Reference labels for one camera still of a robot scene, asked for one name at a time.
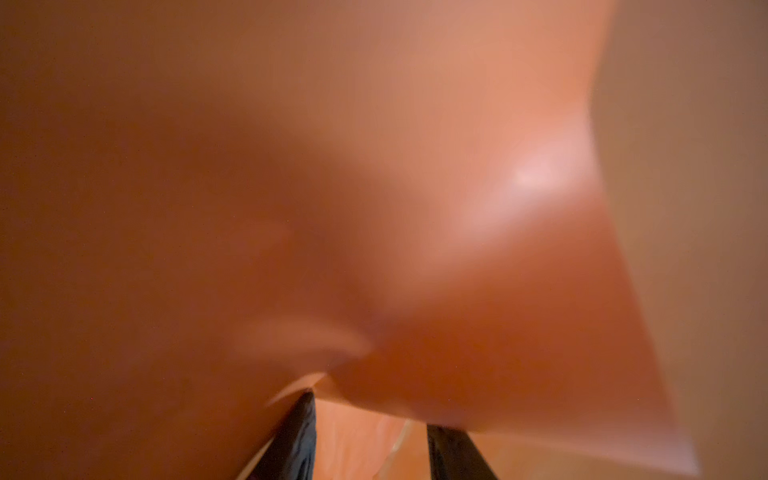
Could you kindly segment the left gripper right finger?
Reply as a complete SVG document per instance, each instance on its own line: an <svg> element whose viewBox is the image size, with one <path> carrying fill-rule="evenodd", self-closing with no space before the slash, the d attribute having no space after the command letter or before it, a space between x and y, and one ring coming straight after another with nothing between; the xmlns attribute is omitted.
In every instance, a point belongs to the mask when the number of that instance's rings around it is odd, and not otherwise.
<svg viewBox="0 0 768 480"><path fill-rule="evenodd" d="M432 480L497 480L481 452L465 431L427 426Z"/></svg>

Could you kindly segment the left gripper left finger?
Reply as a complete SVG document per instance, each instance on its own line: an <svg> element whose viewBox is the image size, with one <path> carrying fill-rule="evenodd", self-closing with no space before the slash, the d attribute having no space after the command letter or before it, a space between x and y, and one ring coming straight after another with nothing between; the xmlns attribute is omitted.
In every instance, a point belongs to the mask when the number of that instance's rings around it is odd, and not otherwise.
<svg viewBox="0 0 768 480"><path fill-rule="evenodd" d="M316 403L304 392L286 415L248 480L312 480L316 458Z"/></svg>

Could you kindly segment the orange wrapping paper sheet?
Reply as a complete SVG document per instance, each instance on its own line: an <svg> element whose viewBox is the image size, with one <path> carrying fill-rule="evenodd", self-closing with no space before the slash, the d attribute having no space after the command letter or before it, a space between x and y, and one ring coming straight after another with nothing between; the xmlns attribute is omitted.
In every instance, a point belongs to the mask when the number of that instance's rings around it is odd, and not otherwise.
<svg viewBox="0 0 768 480"><path fill-rule="evenodd" d="M3 2L2 477L230 479L315 382L340 478L765 478L766 3Z"/></svg>

